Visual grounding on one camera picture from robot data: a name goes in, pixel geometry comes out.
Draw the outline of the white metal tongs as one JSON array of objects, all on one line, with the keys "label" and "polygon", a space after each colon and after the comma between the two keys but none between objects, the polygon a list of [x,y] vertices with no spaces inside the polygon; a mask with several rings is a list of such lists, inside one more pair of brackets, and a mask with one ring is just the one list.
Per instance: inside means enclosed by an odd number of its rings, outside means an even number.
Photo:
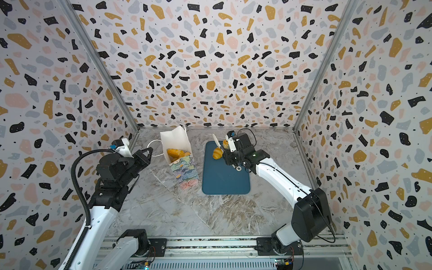
[{"label": "white metal tongs", "polygon": [[242,171],[242,168],[238,165],[234,152],[230,150],[230,148],[225,148],[223,146],[223,142],[219,141],[215,134],[212,134],[213,140],[217,147],[219,148],[219,152],[221,154],[221,158],[224,159],[225,163],[229,166],[235,168],[238,172]]}]

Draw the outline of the rectangular pastry bread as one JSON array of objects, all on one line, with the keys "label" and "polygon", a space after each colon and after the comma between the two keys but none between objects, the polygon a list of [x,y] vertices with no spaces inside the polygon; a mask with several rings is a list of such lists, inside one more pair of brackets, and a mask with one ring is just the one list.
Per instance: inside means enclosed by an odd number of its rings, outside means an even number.
[{"label": "rectangular pastry bread", "polygon": [[229,147],[229,143],[228,143],[228,141],[226,139],[223,141],[223,147],[224,147],[224,149],[229,149],[230,148]]}]

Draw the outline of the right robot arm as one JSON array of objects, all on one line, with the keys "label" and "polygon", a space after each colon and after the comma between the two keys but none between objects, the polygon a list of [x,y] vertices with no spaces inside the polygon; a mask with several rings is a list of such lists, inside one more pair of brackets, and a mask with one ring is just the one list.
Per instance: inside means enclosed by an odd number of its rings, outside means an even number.
[{"label": "right robot arm", "polygon": [[217,149],[228,166],[242,168],[270,183],[293,208],[290,223],[271,236],[273,251],[288,252],[295,242],[309,243],[323,230],[331,229],[331,214],[327,196],[320,189],[312,189],[284,171],[264,150],[256,150],[246,133],[229,131],[224,141],[214,139]]}]

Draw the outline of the floral paper bag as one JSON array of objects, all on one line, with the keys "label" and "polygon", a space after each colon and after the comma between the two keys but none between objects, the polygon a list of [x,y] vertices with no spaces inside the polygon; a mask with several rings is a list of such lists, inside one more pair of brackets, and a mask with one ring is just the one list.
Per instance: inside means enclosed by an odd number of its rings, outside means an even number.
[{"label": "floral paper bag", "polygon": [[181,189],[188,189],[198,184],[199,174],[186,127],[178,126],[172,130],[160,132],[160,138],[150,141],[147,147],[154,142],[162,144],[163,152],[152,154],[152,157],[164,157]]}]

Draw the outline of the small striped bun top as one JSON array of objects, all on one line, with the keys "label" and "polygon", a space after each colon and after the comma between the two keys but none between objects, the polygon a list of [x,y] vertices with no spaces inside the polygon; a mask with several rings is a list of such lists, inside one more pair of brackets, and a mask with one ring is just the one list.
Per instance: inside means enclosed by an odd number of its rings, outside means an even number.
[{"label": "small striped bun top", "polygon": [[223,150],[219,147],[215,148],[212,154],[213,159],[219,160],[223,157]]}]

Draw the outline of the large seeded oval bread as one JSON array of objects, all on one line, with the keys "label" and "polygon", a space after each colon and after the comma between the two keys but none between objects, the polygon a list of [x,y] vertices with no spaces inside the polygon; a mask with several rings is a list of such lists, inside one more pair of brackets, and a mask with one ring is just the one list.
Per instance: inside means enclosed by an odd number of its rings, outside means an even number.
[{"label": "large seeded oval bread", "polygon": [[169,156],[171,163],[177,161],[178,159],[184,158],[185,156],[191,155],[191,153],[188,151],[183,151],[183,150],[179,150],[179,149],[172,149],[172,148],[169,148],[167,150],[167,154]]}]

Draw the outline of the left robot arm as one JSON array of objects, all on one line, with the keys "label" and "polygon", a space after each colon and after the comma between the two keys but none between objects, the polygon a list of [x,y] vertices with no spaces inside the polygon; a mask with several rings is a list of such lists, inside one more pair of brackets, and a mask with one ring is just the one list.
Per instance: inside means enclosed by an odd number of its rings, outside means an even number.
[{"label": "left robot arm", "polygon": [[89,200],[83,195],[78,184],[76,168],[83,158],[94,154],[94,151],[82,154],[72,165],[73,186],[83,205],[86,218],[60,266],[62,270],[118,270],[131,256],[145,255],[152,251],[144,229],[129,229],[118,238],[114,250],[102,262],[95,264],[106,233],[132,190],[129,183],[150,165],[153,149],[148,147],[132,154],[126,145],[112,145],[104,152],[106,155],[96,167],[100,178]]}]

